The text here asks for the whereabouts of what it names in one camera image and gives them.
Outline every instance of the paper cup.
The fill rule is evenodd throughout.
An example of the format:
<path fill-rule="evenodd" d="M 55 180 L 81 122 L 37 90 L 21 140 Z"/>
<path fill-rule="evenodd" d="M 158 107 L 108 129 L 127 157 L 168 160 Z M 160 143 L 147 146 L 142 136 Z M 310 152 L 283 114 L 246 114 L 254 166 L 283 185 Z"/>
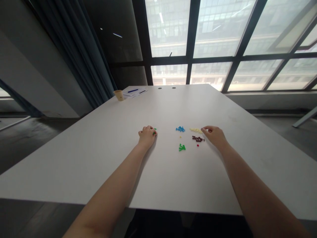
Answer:
<path fill-rule="evenodd" d="M 119 101 L 123 101 L 124 100 L 122 90 L 116 90 L 113 93 L 116 95 L 116 97 L 117 97 L 117 99 Z"/>

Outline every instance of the ceiling light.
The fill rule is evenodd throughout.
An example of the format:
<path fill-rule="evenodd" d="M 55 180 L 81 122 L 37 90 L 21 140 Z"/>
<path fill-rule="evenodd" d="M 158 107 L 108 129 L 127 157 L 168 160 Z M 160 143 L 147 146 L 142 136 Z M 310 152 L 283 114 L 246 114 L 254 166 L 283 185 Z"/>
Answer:
<path fill-rule="evenodd" d="M 218 29 L 220 26 L 221 26 L 221 25 L 217 26 L 217 27 L 216 27 L 215 29 L 213 29 L 212 31 L 214 31 L 214 30 Z"/>
<path fill-rule="evenodd" d="M 114 35 L 116 35 L 116 36 L 118 36 L 118 37 L 121 37 L 122 38 L 122 36 L 120 36 L 120 35 L 118 35 L 118 34 L 116 34 L 116 33 L 113 33 Z"/>
<path fill-rule="evenodd" d="M 159 13 L 159 17 L 160 17 L 160 19 L 161 19 L 161 22 L 164 23 L 164 22 L 163 22 L 162 13 Z"/>
<path fill-rule="evenodd" d="M 251 4 L 247 5 L 246 7 L 242 8 L 240 11 L 246 9 L 248 6 L 250 6 Z M 235 14 L 233 14 L 231 17 L 234 17 L 235 15 L 237 15 L 240 11 L 236 12 Z"/>

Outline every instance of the window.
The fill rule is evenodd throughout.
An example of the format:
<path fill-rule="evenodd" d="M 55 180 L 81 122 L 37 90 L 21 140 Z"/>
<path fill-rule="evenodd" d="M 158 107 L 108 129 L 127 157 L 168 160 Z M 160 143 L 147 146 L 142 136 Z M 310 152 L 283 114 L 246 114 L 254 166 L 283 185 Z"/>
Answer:
<path fill-rule="evenodd" d="M 194 58 L 234 56 L 255 0 L 201 0 Z"/>
<path fill-rule="evenodd" d="M 267 1 L 244 55 L 289 52 L 316 14 L 303 12 L 309 1 Z"/>
<path fill-rule="evenodd" d="M 4 91 L 2 88 L 0 88 L 0 98 L 1 97 L 9 97 L 10 95 L 6 92 L 6 91 Z"/>
<path fill-rule="evenodd" d="M 218 91 L 230 69 L 231 62 L 193 64 L 190 84 L 210 84 Z"/>
<path fill-rule="evenodd" d="M 108 63 L 143 60 L 132 1 L 84 3 Z"/>
<path fill-rule="evenodd" d="M 120 89 L 317 90 L 315 0 L 117 1 L 106 14 L 100 1 L 84 2 Z"/>
<path fill-rule="evenodd" d="M 151 66 L 153 85 L 186 84 L 187 64 Z"/>
<path fill-rule="evenodd" d="M 317 25 L 300 45 L 296 53 L 317 52 Z"/>
<path fill-rule="evenodd" d="M 280 63 L 280 59 L 241 62 L 228 91 L 262 90 Z"/>
<path fill-rule="evenodd" d="M 268 90 L 303 89 L 317 75 L 317 58 L 290 59 Z"/>
<path fill-rule="evenodd" d="M 145 1 L 152 57 L 186 55 L 190 0 Z"/>
<path fill-rule="evenodd" d="M 144 66 L 112 68 L 111 74 L 118 88 L 148 84 Z"/>

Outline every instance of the blue pen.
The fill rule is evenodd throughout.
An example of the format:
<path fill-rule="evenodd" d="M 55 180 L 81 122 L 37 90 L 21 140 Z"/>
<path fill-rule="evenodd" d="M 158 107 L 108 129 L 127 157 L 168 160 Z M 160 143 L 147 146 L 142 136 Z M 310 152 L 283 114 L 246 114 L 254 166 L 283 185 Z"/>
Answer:
<path fill-rule="evenodd" d="M 132 90 L 132 91 L 129 91 L 128 93 L 131 93 L 131 92 L 134 92 L 134 91 L 137 91 L 138 89 L 135 89 L 135 90 Z"/>

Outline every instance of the glass pane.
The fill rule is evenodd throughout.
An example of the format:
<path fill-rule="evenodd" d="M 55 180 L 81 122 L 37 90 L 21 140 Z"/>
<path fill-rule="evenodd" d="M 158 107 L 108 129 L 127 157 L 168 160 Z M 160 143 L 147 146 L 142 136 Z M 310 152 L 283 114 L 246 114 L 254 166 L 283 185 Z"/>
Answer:
<path fill-rule="evenodd" d="M 143 60 L 132 1 L 84 4 L 108 63 Z"/>
<path fill-rule="evenodd" d="M 125 89 L 128 86 L 148 85 L 144 66 L 111 68 L 112 77 L 118 89 Z"/>
<path fill-rule="evenodd" d="M 146 0 L 152 57 L 186 55 L 190 0 Z"/>
<path fill-rule="evenodd" d="M 316 14 L 311 8 L 299 15 L 309 1 L 267 1 L 244 55 L 289 52 Z"/>
<path fill-rule="evenodd" d="M 317 58 L 290 59 L 268 90 L 303 89 L 317 74 Z"/>
<path fill-rule="evenodd" d="M 255 0 L 201 0 L 194 58 L 234 56 Z"/>
<path fill-rule="evenodd" d="M 186 84 L 187 64 L 151 66 L 153 85 Z"/>
<path fill-rule="evenodd" d="M 9 97 L 10 95 L 4 91 L 2 88 L 0 88 L 0 97 Z"/>
<path fill-rule="evenodd" d="M 190 84 L 210 84 L 221 91 L 231 62 L 193 64 Z"/>
<path fill-rule="evenodd" d="M 317 25 L 309 33 L 309 35 L 300 45 L 299 50 L 297 50 L 295 53 L 305 53 L 305 52 L 317 52 Z"/>
<path fill-rule="evenodd" d="M 277 59 L 240 62 L 228 91 L 262 90 L 281 61 Z"/>

